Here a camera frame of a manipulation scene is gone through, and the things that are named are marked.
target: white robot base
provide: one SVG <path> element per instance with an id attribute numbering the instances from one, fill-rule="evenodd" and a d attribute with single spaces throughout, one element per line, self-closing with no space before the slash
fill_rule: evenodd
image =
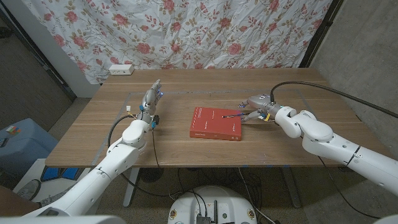
<path id="1" fill-rule="evenodd" d="M 195 195 L 187 192 L 173 203 L 168 224 L 257 223 L 253 206 L 235 191 L 217 185 L 197 187 L 193 191 L 205 201 L 207 217 L 205 217 L 203 200 L 197 196 L 198 204 Z"/>

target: wire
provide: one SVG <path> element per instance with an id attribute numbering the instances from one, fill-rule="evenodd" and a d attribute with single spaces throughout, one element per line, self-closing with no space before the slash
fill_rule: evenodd
<path id="1" fill-rule="evenodd" d="M 257 212 L 259 212 L 264 218 L 268 219 L 271 223 L 275 224 L 274 221 L 272 221 L 272 219 L 268 218 L 265 214 L 263 214 L 258 208 L 255 208 L 257 210 Z"/>
<path id="2" fill-rule="evenodd" d="M 124 118 L 133 118 L 133 117 L 134 117 L 133 115 L 125 115 L 125 116 L 119 118 L 119 119 L 112 125 L 112 128 L 111 128 L 111 130 L 109 131 L 109 135 L 108 135 L 108 148 L 111 146 L 111 136 L 112 136 L 112 132 L 113 132 L 114 128 L 116 127 L 116 125 L 117 125 L 121 120 L 123 120 Z"/>
<path id="3" fill-rule="evenodd" d="M 144 192 L 144 193 L 147 193 L 147 194 L 149 194 L 149 195 L 152 195 L 152 196 L 156 196 L 156 197 L 170 197 L 171 195 L 176 195 L 176 194 L 181 194 L 181 193 L 183 193 L 183 192 L 181 192 L 181 191 L 175 192 L 175 193 L 173 193 L 173 194 L 168 194 L 168 195 L 158 195 L 158 194 L 150 193 L 150 192 L 148 192 L 148 191 L 146 191 L 146 190 L 143 190 L 142 188 L 138 187 L 136 184 L 133 184 L 133 183 L 131 182 L 131 180 L 129 180 L 123 173 L 122 173 L 122 177 L 125 178 L 125 180 L 126 180 L 127 182 L 129 182 L 129 184 L 131 184 L 133 187 L 137 188 L 138 190 L 140 190 L 140 191 L 142 191 L 142 192 Z"/>
<path id="4" fill-rule="evenodd" d="M 182 189 L 183 192 L 185 192 L 184 187 L 182 186 L 181 178 L 180 178 L 180 168 L 177 169 L 177 176 L 178 176 L 178 181 L 180 182 L 181 189 Z M 200 214 L 200 215 L 201 215 L 200 203 L 199 203 L 199 200 L 198 200 L 198 197 L 197 197 L 197 196 L 199 196 L 199 197 L 201 198 L 201 200 L 203 201 L 203 204 L 205 205 L 205 217 L 207 217 L 207 208 L 206 208 L 206 202 L 205 202 L 205 200 L 204 200 L 200 195 L 198 195 L 197 193 L 195 193 L 195 192 L 193 191 L 193 189 L 192 189 L 192 190 L 188 190 L 188 191 L 186 191 L 186 192 L 193 193 L 194 196 L 195 196 L 195 198 L 197 198 L 197 202 L 198 202 L 198 206 L 199 206 L 199 214 Z"/>
<path id="5" fill-rule="evenodd" d="M 330 91 L 330 92 L 332 92 L 332 93 L 339 94 L 340 96 L 347 97 L 347 98 L 349 98 L 349 99 L 351 99 L 351 100 L 360 102 L 360 103 L 362 103 L 362 104 L 364 104 L 364 105 L 366 105 L 366 106 L 370 106 L 370 107 L 372 107 L 372 108 L 374 108 L 374 109 L 376 109 L 376 110 L 378 110 L 378 111 L 381 111 L 381 112 L 386 113 L 386 114 L 388 114 L 388 115 L 391 115 L 391 116 L 393 116 L 393 117 L 395 117 L 395 118 L 398 118 L 398 114 L 396 114 L 396 113 L 394 113 L 394 112 L 391 112 L 391 111 L 389 111 L 389 110 L 387 110 L 387 109 L 384 109 L 384 108 L 382 108 L 382 107 L 380 107 L 380 106 L 377 106 L 377 105 L 374 105 L 374 104 L 372 104 L 372 103 L 369 103 L 369 102 L 367 102 L 367 101 L 361 100 L 361 99 L 359 99 L 359 98 L 357 98 L 357 97 L 355 97 L 355 96 L 351 96 L 351 95 L 349 95 L 349 94 L 347 94 L 347 93 L 343 93 L 343 92 L 341 92 L 341 91 L 338 91 L 338 90 L 335 90 L 335 89 L 332 89 L 332 88 L 329 88 L 329 87 L 326 87 L 326 86 L 323 86 L 323 85 L 318 85 L 318 84 L 309 83 L 309 82 L 301 82 L 301 81 L 282 82 L 282 83 L 279 83 L 279 84 L 277 84 L 276 86 L 274 86 L 274 87 L 272 88 L 272 90 L 271 90 L 271 93 L 270 93 L 270 96 L 271 96 L 271 103 L 275 103 L 275 100 L 274 100 L 274 90 L 275 90 L 276 88 L 278 88 L 279 86 L 285 85 L 285 84 L 301 84 L 301 85 L 308 85 L 308 86 L 313 86 L 313 87 L 321 88 L 321 89 L 323 89 L 323 90 L 327 90 L 327 91 Z"/>
<path id="6" fill-rule="evenodd" d="M 326 166 L 325 163 L 323 162 L 322 158 L 319 157 L 319 156 L 318 156 L 318 158 L 321 160 L 323 166 L 325 167 L 326 171 L 328 172 L 329 177 L 330 177 L 330 179 L 331 179 L 333 185 L 335 186 L 336 190 L 340 193 L 340 195 L 343 197 L 344 201 L 346 201 L 347 204 L 348 204 L 353 210 L 356 210 L 356 211 L 359 212 L 360 214 L 365 215 L 365 216 L 367 216 L 367 217 L 371 217 L 371 218 L 375 218 L 375 219 L 380 219 L 380 217 L 375 217 L 375 216 L 373 216 L 373 215 L 368 215 L 368 214 L 366 214 L 366 213 L 364 213 L 364 212 L 361 212 L 361 211 L 359 211 L 358 209 L 354 208 L 354 207 L 347 201 L 347 199 L 344 197 L 344 195 L 341 193 L 340 189 L 337 187 L 337 185 L 336 185 L 336 183 L 335 183 L 335 180 L 333 180 L 333 177 L 331 176 L 331 174 L 330 174 L 330 172 L 329 172 L 329 169 L 327 168 L 327 166 Z"/>
<path id="7" fill-rule="evenodd" d="M 193 195 L 195 196 L 195 198 L 197 199 L 198 206 L 199 206 L 199 215 L 201 215 L 200 203 L 199 203 L 199 200 L 198 200 L 197 194 L 196 194 L 196 193 L 193 191 L 193 189 L 192 189 L 192 193 L 193 193 Z"/>
<path id="8" fill-rule="evenodd" d="M 239 173 L 241 174 L 241 177 L 242 177 L 244 186 L 246 187 L 246 190 L 248 191 L 248 195 L 249 195 L 249 198 L 250 198 L 250 201 L 251 201 L 253 207 L 254 207 L 263 217 L 265 217 L 266 219 L 268 219 L 271 223 L 275 224 L 275 222 L 272 221 L 272 219 L 270 219 L 268 216 L 266 216 L 265 214 L 263 214 L 258 208 L 256 208 L 256 207 L 254 206 L 253 201 L 251 200 L 251 196 L 250 196 L 250 192 L 249 192 L 249 189 L 248 189 L 248 185 L 246 184 L 246 181 L 244 180 L 244 177 L 243 177 L 243 175 L 242 175 L 241 168 L 238 167 L 238 170 L 239 170 Z"/>
<path id="9" fill-rule="evenodd" d="M 155 148 L 155 136 L 154 136 L 154 129 L 153 129 L 153 128 L 152 128 L 152 140 L 154 141 L 154 151 L 155 151 L 155 158 L 156 158 L 156 164 L 157 164 L 157 168 L 159 168 L 159 169 L 160 169 L 159 162 L 157 162 L 156 148 Z"/>

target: table leg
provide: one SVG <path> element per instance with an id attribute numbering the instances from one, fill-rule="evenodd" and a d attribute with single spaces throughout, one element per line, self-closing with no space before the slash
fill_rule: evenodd
<path id="1" fill-rule="evenodd" d="M 129 180 L 134 184 L 137 182 L 138 172 L 139 168 L 131 168 Z M 131 184 L 127 183 L 126 194 L 124 194 L 124 200 L 123 200 L 124 207 L 127 208 L 128 206 L 130 206 L 133 195 L 134 195 L 134 187 Z"/>
<path id="2" fill-rule="evenodd" d="M 283 167 L 281 169 L 285 179 L 287 190 L 289 191 L 290 198 L 292 199 L 292 204 L 295 208 L 300 208 L 302 205 L 299 192 L 297 191 L 296 183 L 294 182 L 292 170 L 289 167 Z"/>

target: blue container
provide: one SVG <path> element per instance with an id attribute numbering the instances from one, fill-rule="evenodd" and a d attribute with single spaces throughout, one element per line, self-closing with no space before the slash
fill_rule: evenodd
<path id="1" fill-rule="evenodd" d="M 0 147 L 0 167 L 8 174 L 23 177 L 37 159 L 47 158 L 58 141 L 30 118 L 10 126 L 21 132 L 9 134 L 6 131 L 9 126 L 0 131 L 0 139 L 9 138 Z"/>

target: pen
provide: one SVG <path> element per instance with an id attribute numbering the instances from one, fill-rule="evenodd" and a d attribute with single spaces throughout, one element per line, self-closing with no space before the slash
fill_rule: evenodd
<path id="1" fill-rule="evenodd" d="M 239 114 L 233 114 L 233 115 L 225 115 L 223 118 L 233 118 L 235 116 L 242 116 L 242 115 L 248 115 L 249 113 L 239 113 Z"/>

